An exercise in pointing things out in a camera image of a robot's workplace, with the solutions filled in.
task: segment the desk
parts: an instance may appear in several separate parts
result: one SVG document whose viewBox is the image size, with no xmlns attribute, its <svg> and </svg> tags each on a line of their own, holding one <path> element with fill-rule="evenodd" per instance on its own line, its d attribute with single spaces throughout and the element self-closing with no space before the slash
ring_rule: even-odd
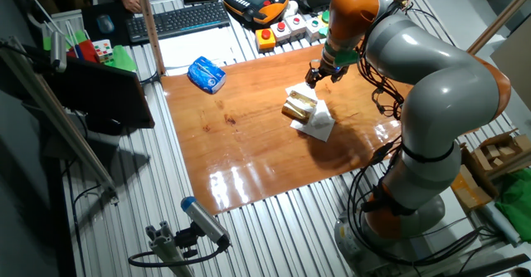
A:
<svg viewBox="0 0 531 277">
<path fill-rule="evenodd" d="M 415 6 L 430 11 L 427 0 L 412 0 Z M 151 0 L 153 12 L 166 12 L 171 8 L 181 8 L 183 0 Z M 63 13 L 53 16 L 60 21 L 81 24 L 80 11 Z M 447 41 L 446 34 L 437 23 L 422 15 L 412 15 L 412 20 L 434 35 Z M 276 47 L 273 53 L 260 54 L 254 47 L 253 33 L 241 27 L 236 21 L 225 27 L 230 37 L 233 55 L 224 60 L 224 68 L 234 63 L 251 61 L 264 56 L 286 54 L 304 47 L 317 46 L 319 42 L 309 44 L 297 41 L 282 47 Z M 149 46 L 126 47 L 139 67 L 139 79 L 149 78 L 155 71 L 154 60 Z M 77 203 L 77 216 L 80 220 L 80 233 L 84 253 L 84 264 L 88 275 L 167 275 L 162 270 L 142 270 L 130 267 L 127 256 L 149 250 L 145 227 L 156 226 L 161 220 L 168 221 L 173 231 L 189 226 L 189 218 L 179 207 L 183 197 L 193 195 L 188 172 L 184 165 L 183 151 L 175 133 L 170 111 L 165 99 L 162 85 L 147 84 L 144 87 L 149 108 L 155 121 L 154 129 L 140 129 L 122 137 L 119 142 L 120 157 L 115 158 L 111 166 L 111 175 L 119 180 L 117 195 L 120 203 L 116 206 L 101 203 L 97 196 L 82 197 Z M 462 143 L 470 148 L 477 148 L 487 137 L 510 131 L 512 122 L 506 116 L 498 117 L 491 124 L 459 137 Z M 122 154 L 133 152 L 149 156 L 147 164 L 139 163 L 135 156 Z M 74 166 L 73 195 L 77 196 L 95 182 L 90 176 Z M 337 252 L 334 244 L 334 221 L 345 210 L 348 186 L 352 174 L 341 174 L 321 182 L 314 182 L 305 187 L 283 192 L 264 200 L 249 203 L 231 211 L 216 215 L 221 224 L 231 235 L 233 247 L 229 254 L 221 254 L 216 259 L 193 265 L 197 277 L 211 276 L 353 276 L 344 258 Z M 366 172 L 367 179 L 362 180 L 362 189 L 382 175 L 379 166 Z M 65 194 L 70 195 L 68 183 L 65 182 Z M 69 204 L 69 218 L 72 211 Z M 90 218 L 90 224 L 83 225 L 83 218 Z M 475 224 L 482 224 L 472 218 Z M 471 231 L 470 225 L 456 224 L 446 229 L 455 238 L 463 232 Z M 71 229 L 72 243 L 76 236 Z M 197 249 L 201 256 L 213 252 L 208 240 L 200 239 Z M 82 275 L 78 247 L 73 245 L 76 253 L 77 274 Z M 422 276 L 430 276 L 431 272 L 442 272 L 449 265 L 433 265 L 419 268 Z M 394 265 L 384 265 L 375 274 L 388 275 L 395 270 Z M 417 276 L 413 270 L 401 270 L 408 276 Z"/>
<path fill-rule="evenodd" d="M 285 88 L 304 82 L 321 51 L 312 46 L 227 66 L 227 82 L 214 95 L 185 75 L 162 78 L 194 195 L 210 212 L 360 168 L 400 134 L 400 124 L 378 112 L 374 86 L 356 66 L 340 82 L 326 78 L 315 89 L 336 120 L 326 143 L 290 128 L 280 112 Z M 411 89 L 395 86 L 404 97 Z M 380 103 L 392 99 L 382 95 Z"/>
</svg>

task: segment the black keyboard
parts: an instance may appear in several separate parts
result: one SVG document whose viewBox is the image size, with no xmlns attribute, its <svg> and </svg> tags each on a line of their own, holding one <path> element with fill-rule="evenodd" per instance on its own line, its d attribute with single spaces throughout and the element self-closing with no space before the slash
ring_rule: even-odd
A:
<svg viewBox="0 0 531 277">
<path fill-rule="evenodd" d="M 160 39 L 222 27 L 230 23 L 227 11 L 221 2 L 163 12 L 153 15 L 153 18 Z M 149 41 L 143 17 L 132 18 L 125 23 L 131 42 Z"/>
</svg>

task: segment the emergency stop button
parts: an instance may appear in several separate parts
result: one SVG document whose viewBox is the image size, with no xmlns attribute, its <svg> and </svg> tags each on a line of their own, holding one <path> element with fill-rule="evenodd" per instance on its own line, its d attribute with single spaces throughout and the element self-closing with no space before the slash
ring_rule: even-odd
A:
<svg viewBox="0 0 531 277">
<path fill-rule="evenodd" d="M 271 32 L 269 30 L 267 30 L 267 29 L 264 29 L 262 31 L 262 38 L 264 40 L 268 40 L 270 37 L 271 37 Z"/>
</svg>

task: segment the wooden table surface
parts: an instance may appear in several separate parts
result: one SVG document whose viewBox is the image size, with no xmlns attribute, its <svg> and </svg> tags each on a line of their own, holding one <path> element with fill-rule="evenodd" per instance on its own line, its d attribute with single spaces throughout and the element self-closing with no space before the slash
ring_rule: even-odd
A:
<svg viewBox="0 0 531 277">
<path fill-rule="evenodd" d="M 226 66 L 227 82 L 214 95 L 185 75 L 163 77 L 166 100 L 194 196 L 211 213 L 230 210 L 366 164 L 373 151 L 400 134 L 379 114 L 374 87 L 356 66 L 338 83 L 317 84 L 336 120 L 325 143 L 290 127 L 281 113 L 285 88 L 304 82 L 322 46 Z M 405 97 L 410 85 L 395 82 Z M 392 103 L 386 95 L 382 104 Z"/>
</svg>

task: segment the white napkin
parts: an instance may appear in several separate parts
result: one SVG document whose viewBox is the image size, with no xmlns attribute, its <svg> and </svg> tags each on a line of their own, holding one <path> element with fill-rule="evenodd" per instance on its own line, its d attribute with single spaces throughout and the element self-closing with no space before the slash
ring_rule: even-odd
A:
<svg viewBox="0 0 531 277">
<path fill-rule="evenodd" d="M 315 90 L 311 89 L 305 82 L 290 86 L 285 89 L 285 92 L 290 95 L 292 90 L 311 99 L 317 100 Z M 326 103 L 323 100 L 317 100 L 317 105 L 315 106 L 315 110 L 310 116 L 308 123 L 302 124 L 297 120 L 293 120 L 290 127 L 326 142 L 329 139 L 334 124 L 335 119 L 330 115 Z"/>
<path fill-rule="evenodd" d="M 309 118 L 307 124 L 301 124 L 299 121 L 293 120 L 290 127 L 326 142 L 332 132 L 334 123 L 335 119 L 330 116 L 326 103 L 323 100 L 318 100 L 315 112 Z"/>
</svg>

